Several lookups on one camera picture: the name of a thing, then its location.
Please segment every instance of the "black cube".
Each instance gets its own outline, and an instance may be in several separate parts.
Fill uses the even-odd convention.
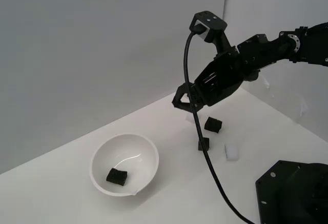
[[[127,171],[121,171],[113,168],[111,169],[111,171],[109,171],[106,181],[114,184],[118,184],[120,186],[124,186],[127,177],[128,177]]]
[[[222,122],[220,120],[209,117],[204,126],[205,130],[218,133],[222,128]]]
[[[205,148],[208,151],[210,149],[210,139],[204,137],[204,142],[205,142]],[[198,150],[199,151],[203,150],[202,147],[201,147],[201,144],[200,144],[200,140],[198,141]]]

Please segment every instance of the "white foam block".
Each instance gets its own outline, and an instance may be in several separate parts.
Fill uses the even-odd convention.
[[[200,120],[201,119],[201,114],[200,113],[197,113],[197,114],[198,114],[198,118]],[[190,123],[195,124],[195,119],[194,119],[193,113],[188,112],[187,116],[186,116],[186,120],[189,121]]]
[[[228,161],[237,161],[239,159],[238,147],[234,144],[225,144],[225,157]]]

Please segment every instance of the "robotic arm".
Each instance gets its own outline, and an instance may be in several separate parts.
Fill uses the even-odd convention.
[[[328,23],[282,31],[273,41],[268,41],[265,34],[257,34],[237,48],[230,46],[224,33],[226,22],[215,14],[209,11],[195,14],[190,30],[198,24],[206,28],[200,37],[215,45],[217,55],[191,84],[197,110],[230,96],[244,80],[256,80],[262,68],[281,59],[328,66]],[[183,84],[177,89],[172,103],[176,108],[191,112],[190,104],[181,102],[186,93],[187,87]]]

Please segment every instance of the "black cable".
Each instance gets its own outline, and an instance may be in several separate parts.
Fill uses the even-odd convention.
[[[188,36],[188,39],[187,39],[187,42],[186,42],[186,46],[184,48],[184,54],[183,54],[183,71],[184,71],[184,80],[185,80],[186,86],[187,86],[187,93],[188,93],[188,97],[189,97],[189,102],[190,102],[191,110],[192,110],[193,115],[194,115],[195,125],[196,125],[196,129],[197,129],[198,137],[199,137],[199,140],[200,140],[200,144],[201,144],[201,147],[202,147],[202,150],[203,150],[203,153],[204,153],[204,156],[205,156],[207,165],[209,166],[209,169],[211,171],[211,174],[212,174],[212,176],[214,178],[214,181],[215,181],[215,183],[216,183],[216,185],[217,185],[217,187],[218,187],[218,189],[219,189],[219,191],[220,191],[223,199],[227,203],[227,205],[230,207],[230,209],[241,220],[243,220],[244,222],[246,222],[248,224],[254,224],[253,222],[251,222],[250,220],[248,220],[247,218],[245,218],[244,216],[242,216],[242,214],[240,214],[238,212],[238,210],[229,201],[226,193],[224,192],[224,190],[222,188],[222,185],[221,185],[221,183],[219,181],[219,178],[217,177],[217,175],[215,173],[215,170],[213,168],[211,159],[210,159],[209,154],[207,153],[207,150],[206,150],[204,138],[203,138],[203,135],[202,135],[202,132],[201,132],[200,123],[199,123],[199,118],[198,118],[197,111],[196,111],[196,108],[195,108],[195,105],[194,105],[194,102],[193,102],[193,98],[192,98],[192,95],[191,95],[191,91],[190,91],[190,82],[189,82],[189,74],[188,74],[188,52],[189,52],[189,46],[190,46],[190,42],[191,42],[192,37],[196,33],[197,34],[201,34],[201,32],[199,31],[199,28],[195,29],[194,32],[191,32],[189,34],[189,36]]]

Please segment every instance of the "gray wall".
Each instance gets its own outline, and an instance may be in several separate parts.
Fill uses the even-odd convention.
[[[328,22],[328,0],[226,0],[227,35],[238,44],[256,33],[276,39],[283,30]],[[328,68],[287,60],[262,70],[263,78],[243,87],[328,141]],[[299,119],[301,99],[308,111]]]
[[[0,0],[0,173],[175,91],[193,14],[223,5]],[[214,54],[195,39],[191,76]]]

